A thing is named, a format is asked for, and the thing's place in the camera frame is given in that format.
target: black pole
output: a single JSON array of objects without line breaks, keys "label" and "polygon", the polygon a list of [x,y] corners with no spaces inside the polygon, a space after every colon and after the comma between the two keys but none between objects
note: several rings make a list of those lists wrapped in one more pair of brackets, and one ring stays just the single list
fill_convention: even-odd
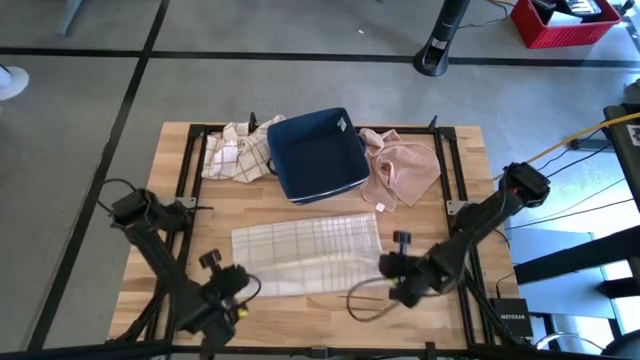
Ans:
[{"label": "black pole", "polygon": [[413,57],[413,67],[427,76],[440,76],[449,67],[449,46],[471,0],[445,0],[429,40]]}]

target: pink towel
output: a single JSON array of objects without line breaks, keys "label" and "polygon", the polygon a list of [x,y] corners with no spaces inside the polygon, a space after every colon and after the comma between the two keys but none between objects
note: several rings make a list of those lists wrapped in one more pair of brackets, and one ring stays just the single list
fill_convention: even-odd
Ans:
[{"label": "pink towel", "polygon": [[400,199],[413,206],[440,176],[436,154],[419,143],[404,142],[395,130],[379,135],[371,129],[360,130],[367,144],[369,179],[362,185],[362,197],[381,203],[393,212]]}]

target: black metal frame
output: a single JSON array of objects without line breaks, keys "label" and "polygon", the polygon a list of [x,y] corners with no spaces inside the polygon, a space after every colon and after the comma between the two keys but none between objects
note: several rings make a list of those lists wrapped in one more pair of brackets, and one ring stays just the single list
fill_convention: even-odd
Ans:
[{"label": "black metal frame", "polygon": [[[193,186],[191,188],[191,197],[196,199],[196,204],[199,200],[200,189],[202,185],[202,177],[198,176],[200,172],[202,172],[202,166],[204,163],[204,155],[205,155],[205,142],[206,136],[214,133],[221,132],[223,129],[223,125],[191,125],[189,127],[187,144],[185,146],[184,156],[182,158],[182,164],[180,167],[180,175],[178,177],[178,184],[176,187],[176,197],[185,196],[186,183],[189,174],[189,168],[191,166],[191,159],[193,155],[193,150],[195,148],[196,141],[200,139],[200,152],[198,155],[197,168],[196,168],[196,176],[193,180]],[[383,126],[374,126],[368,127],[376,132],[385,132],[393,129],[392,127],[383,127]],[[459,194],[460,200],[468,200],[467,199],[467,190],[466,185],[464,183],[464,175],[462,171],[462,163],[460,159],[460,152],[458,150],[458,142],[456,137],[456,131],[453,127],[400,127],[395,128],[395,130],[399,134],[426,134],[434,136],[434,144],[435,144],[435,152],[438,158],[440,169],[441,169],[441,185],[442,185],[442,193],[443,193],[443,206],[446,207],[446,202],[449,200],[453,200],[451,194],[451,187],[449,184],[449,177],[447,172],[447,163],[444,156],[444,145],[443,138],[449,142],[451,149],[451,158],[453,162],[453,170],[456,178],[456,187]],[[447,224],[449,228],[449,235],[452,235],[452,215],[447,214]],[[179,249],[178,255],[178,265],[180,268],[185,271],[187,258],[189,255],[189,249],[191,247],[191,236],[193,233],[193,224],[190,228],[186,229],[182,242]],[[175,233],[169,233],[166,236],[166,245],[169,251],[173,251],[175,247]],[[482,269],[480,266],[480,260],[478,257],[477,249],[474,247],[471,256],[469,259],[471,265],[471,271],[474,276],[475,282],[482,289],[484,294],[484,281],[482,279]],[[460,300],[460,312],[462,315],[462,323],[464,327],[465,340],[467,342],[467,346],[476,343],[474,332],[473,332],[473,322],[471,317],[471,310],[469,307],[469,297],[467,294],[467,290],[463,285],[458,286],[458,296]],[[145,333],[145,341],[153,341],[155,340],[154,334],[157,333],[157,316],[159,311],[156,313],[154,320],[149,324]],[[163,339],[167,341],[172,341],[173,335],[175,332],[175,320],[172,316],[171,308],[169,310],[169,321],[167,322],[167,327],[165,328],[165,332],[163,335]],[[488,319],[484,316],[483,313],[480,313],[482,320],[482,330],[485,338],[485,342],[487,344],[493,345],[495,344],[495,337],[493,329],[488,321]],[[336,355],[360,355],[360,356],[424,356],[425,352],[429,350],[430,352],[435,351],[435,346],[431,343],[425,343],[425,349],[338,349],[338,348],[260,348],[260,347],[227,347],[224,351],[225,354],[260,354],[260,355],[304,355],[309,354],[314,357],[324,351],[327,357],[336,356]],[[199,349],[199,346],[183,346],[181,347],[190,352],[195,352]],[[438,351],[438,354],[441,355],[451,355],[451,354],[459,354],[460,351],[451,351],[451,352],[441,352]]]}]

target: beige cloth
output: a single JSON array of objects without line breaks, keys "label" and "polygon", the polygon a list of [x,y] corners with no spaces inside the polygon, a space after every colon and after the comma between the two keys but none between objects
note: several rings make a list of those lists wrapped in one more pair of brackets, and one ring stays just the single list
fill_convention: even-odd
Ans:
[{"label": "beige cloth", "polygon": [[395,210],[398,199],[411,207],[440,176],[438,158],[426,145],[402,141],[395,130],[379,135],[362,129],[360,136],[371,169],[361,186],[366,201],[381,203],[388,212]]},{"label": "beige cloth", "polygon": [[258,126],[251,135],[246,122],[229,123],[221,134],[207,136],[202,177],[248,183],[268,174],[267,162],[271,152],[267,144],[267,129],[284,119],[278,115]]}]

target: navy blue basket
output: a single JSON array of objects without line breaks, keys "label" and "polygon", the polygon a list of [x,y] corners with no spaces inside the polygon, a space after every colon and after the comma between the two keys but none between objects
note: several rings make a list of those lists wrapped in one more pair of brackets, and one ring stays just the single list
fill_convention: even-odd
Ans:
[{"label": "navy blue basket", "polygon": [[280,185],[295,204],[343,193],[369,177],[363,142],[343,108],[271,125],[267,142]]}]

